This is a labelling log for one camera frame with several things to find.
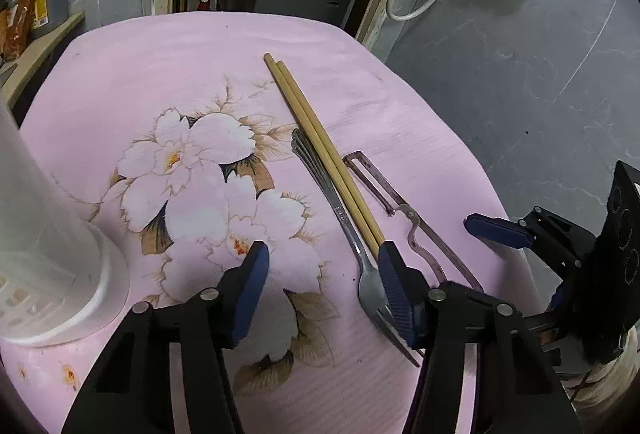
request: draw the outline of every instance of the orange package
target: orange package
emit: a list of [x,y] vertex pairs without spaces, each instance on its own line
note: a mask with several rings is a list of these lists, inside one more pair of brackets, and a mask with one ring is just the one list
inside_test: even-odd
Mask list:
[[36,0],[18,0],[14,6],[14,17],[6,31],[4,60],[17,59],[27,48],[27,35],[33,22],[33,7]]
[[4,10],[0,11],[0,54],[2,54],[2,49],[4,48],[4,39],[6,38],[6,26],[7,19],[9,16],[9,11]]

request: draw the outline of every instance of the wooden chopstick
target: wooden chopstick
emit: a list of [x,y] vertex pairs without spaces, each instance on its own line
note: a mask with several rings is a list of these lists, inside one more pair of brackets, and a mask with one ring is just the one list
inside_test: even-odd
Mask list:
[[298,99],[298,101],[300,102],[300,105],[304,109],[305,114],[308,116],[309,120],[311,120],[311,125],[314,126],[316,133],[318,133],[318,136],[320,137],[322,144],[324,145],[325,149],[329,153],[329,156],[331,157],[331,160],[334,162],[334,165],[337,167],[338,172],[340,173],[340,177],[344,180],[345,184],[347,185],[347,188],[349,189],[349,192],[351,193],[351,195],[353,196],[353,199],[358,205],[358,208],[360,209],[365,221],[367,221],[367,224],[369,225],[369,229],[371,230],[371,233],[376,238],[376,242],[380,246],[383,242],[385,242],[385,236],[382,234],[382,230],[380,230],[378,223],[373,217],[373,214],[369,209],[369,205],[367,205],[366,202],[364,201],[364,198],[362,197],[362,194],[360,194],[360,190],[358,190],[356,183],[354,183],[353,178],[351,177],[351,174],[349,174],[347,167],[345,167],[344,162],[342,161],[342,157],[340,156],[340,154],[338,154],[338,151],[336,150],[334,143],[331,141],[331,138],[329,138],[329,135],[324,130],[322,123],[320,122],[320,120],[318,120],[318,117],[316,116],[314,110],[309,105],[309,102],[306,100],[305,95],[302,93],[302,90],[300,89],[298,83],[295,81],[295,79],[287,69],[284,62],[279,61],[276,65],[282,72],[282,75],[285,77],[285,80],[289,84],[289,87],[293,91],[293,94],[296,95],[296,98]]
[[322,127],[322,124],[284,63],[279,62],[276,64],[268,53],[264,55],[264,61],[298,120],[300,127],[302,127],[309,137],[309,140],[311,140],[318,156],[329,172],[329,176],[331,176],[353,221],[362,234],[362,238],[367,243],[374,258],[377,259],[380,244],[385,240],[384,236],[376,220],[373,218],[369,207],[367,207],[367,204],[364,202],[362,194],[360,194],[351,175],[342,163],[338,151],[335,149],[334,144],[331,142],[328,134]]

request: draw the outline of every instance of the fork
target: fork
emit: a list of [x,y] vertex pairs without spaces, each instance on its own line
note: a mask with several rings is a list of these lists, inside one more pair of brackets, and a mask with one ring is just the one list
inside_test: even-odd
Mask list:
[[380,274],[369,260],[364,245],[351,224],[349,215],[344,209],[344,206],[342,206],[342,202],[335,191],[329,173],[322,164],[318,153],[304,131],[300,129],[293,130],[291,148],[318,184],[324,197],[329,201],[358,261],[358,266],[360,267],[360,280],[358,281],[358,300],[360,301],[360,306],[369,319],[396,349],[414,364],[414,366],[419,367],[420,364],[418,364],[394,331],[395,321],[386,305],[385,289],[382,286]]

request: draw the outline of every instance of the wooden shelf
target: wooden shelf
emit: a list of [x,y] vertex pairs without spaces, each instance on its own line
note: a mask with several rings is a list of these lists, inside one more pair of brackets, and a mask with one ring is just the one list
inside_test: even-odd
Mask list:
[[0,94],[9,106],[9,109],[13,108],[16,100],[24,91],[28,81],[31,80],[31,77],[33,77],[35,72],[42,65],[45,58],[49,56],[60,41],[67,36],[82,19],[84,19],[84,11],[73,14],[55,30],[43,35],[29,44],[20,58],[7,62],[2,66],[2,68],[0,68],[1,74],[2,72],[7,71],[7,69],[12,67],[14,64],[17,64],[14,72],[11,73],[4,83],[4,86],[0,89]]

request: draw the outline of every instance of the white cylinder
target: white cylinder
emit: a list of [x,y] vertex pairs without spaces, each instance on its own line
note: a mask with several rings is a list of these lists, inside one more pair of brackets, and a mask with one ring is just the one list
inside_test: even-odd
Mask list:
[[111,322],[128,292],[122,253],[57,199],[0,100],[0,338],[76,340]]

